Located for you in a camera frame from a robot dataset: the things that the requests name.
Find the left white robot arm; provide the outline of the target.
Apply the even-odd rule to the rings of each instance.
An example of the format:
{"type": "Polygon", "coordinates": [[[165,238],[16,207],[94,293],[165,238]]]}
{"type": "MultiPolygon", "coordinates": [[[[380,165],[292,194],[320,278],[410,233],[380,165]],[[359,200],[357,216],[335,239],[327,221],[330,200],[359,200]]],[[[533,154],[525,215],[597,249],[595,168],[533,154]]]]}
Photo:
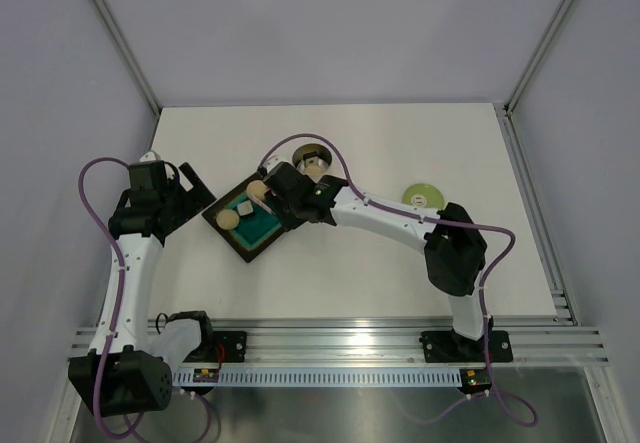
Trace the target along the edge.
{"type": "Polygon", "coordinates": [[[97,329],[87,354],[68,367],[70,382],[97,421],[166,409],[181,364],[217,353],[203,311],[170,315],[155,340],[147,323],[167,238],[215,198],[188,163],[175,166],[147,154],[126,169],[128,188],[109,220],[98,224],[111,247],[111,269],[97,329]]]}

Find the dark square teal plate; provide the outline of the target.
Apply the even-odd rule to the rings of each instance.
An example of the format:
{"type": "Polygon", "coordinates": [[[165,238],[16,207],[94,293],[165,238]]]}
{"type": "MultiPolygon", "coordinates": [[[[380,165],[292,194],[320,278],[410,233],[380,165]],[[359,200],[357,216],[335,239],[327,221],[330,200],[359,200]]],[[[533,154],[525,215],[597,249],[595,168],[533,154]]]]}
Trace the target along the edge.
{"type": "Polygon", "coordinates": [[[260,174],[251,174],[202,214],[205,221],[246,263],[252,262],[284,234],[284,228],[276,216],[264,211],[246,195],[246,187],[253,180],[261,180],[260,174]],[[244,201],[251,202],[253,213],[240,216],[237,206],[244,201]],[[221,230],[215,222],[216,215],[223,209],[235,210],[241,218],[239,225],[231,231],[221,230]]]}

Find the round metal lunch tin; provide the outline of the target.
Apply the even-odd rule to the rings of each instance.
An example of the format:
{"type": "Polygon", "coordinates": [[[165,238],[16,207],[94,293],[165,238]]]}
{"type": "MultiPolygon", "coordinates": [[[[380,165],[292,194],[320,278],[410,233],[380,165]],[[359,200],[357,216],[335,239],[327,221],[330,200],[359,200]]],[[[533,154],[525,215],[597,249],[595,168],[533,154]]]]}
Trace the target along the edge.
{"type": "Polygon", "coordinates": [[[302,174],[320,176],[328,172],[333,161],[330,150],[316,143],[298,147],[292,155],[293,166],[302,174]]]}

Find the round bun top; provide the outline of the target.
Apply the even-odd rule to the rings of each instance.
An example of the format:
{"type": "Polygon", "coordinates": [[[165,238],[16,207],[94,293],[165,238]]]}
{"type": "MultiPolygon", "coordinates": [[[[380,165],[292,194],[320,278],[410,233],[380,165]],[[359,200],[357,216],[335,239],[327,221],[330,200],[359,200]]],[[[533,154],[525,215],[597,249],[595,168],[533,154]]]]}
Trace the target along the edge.
{"type": "Polygon", "coordinates": [[[261,180],[253,180],[246,187],[246,195],[254,201],[264,202],[268,192],[269,188],[261,180]]]}

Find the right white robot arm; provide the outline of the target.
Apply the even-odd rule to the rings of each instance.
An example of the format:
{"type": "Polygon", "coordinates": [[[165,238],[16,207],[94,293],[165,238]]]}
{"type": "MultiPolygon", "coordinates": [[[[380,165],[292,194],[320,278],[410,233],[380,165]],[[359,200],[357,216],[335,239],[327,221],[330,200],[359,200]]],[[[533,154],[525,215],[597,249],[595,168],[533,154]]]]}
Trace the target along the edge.
{"type": "Polygon", "coordinates": [[[422,254],[428,281],[449,298],[453,325],[445,348],[460,359],[476,359],[488,349],[479,291],[487,243],[462,206],[433,211],[381,203],[343,178],[325,175],[315,182],[286,161],[266,165],[259,174],[266,204],[287,231],[304,223],[356,228],[422,254]]]}

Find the green round lid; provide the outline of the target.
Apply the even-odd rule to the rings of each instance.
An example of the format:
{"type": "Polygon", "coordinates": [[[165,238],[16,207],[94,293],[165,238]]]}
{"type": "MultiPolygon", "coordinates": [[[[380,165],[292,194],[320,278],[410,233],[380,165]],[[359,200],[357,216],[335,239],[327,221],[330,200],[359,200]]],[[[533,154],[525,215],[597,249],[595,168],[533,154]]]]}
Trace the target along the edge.
{"type": "Polygon", "coordinates": [[[408,186],[401,201],[410,206],[441,210],[446,205],[442,192],[434,185],[427,183],[414,183],[408,186]]]}

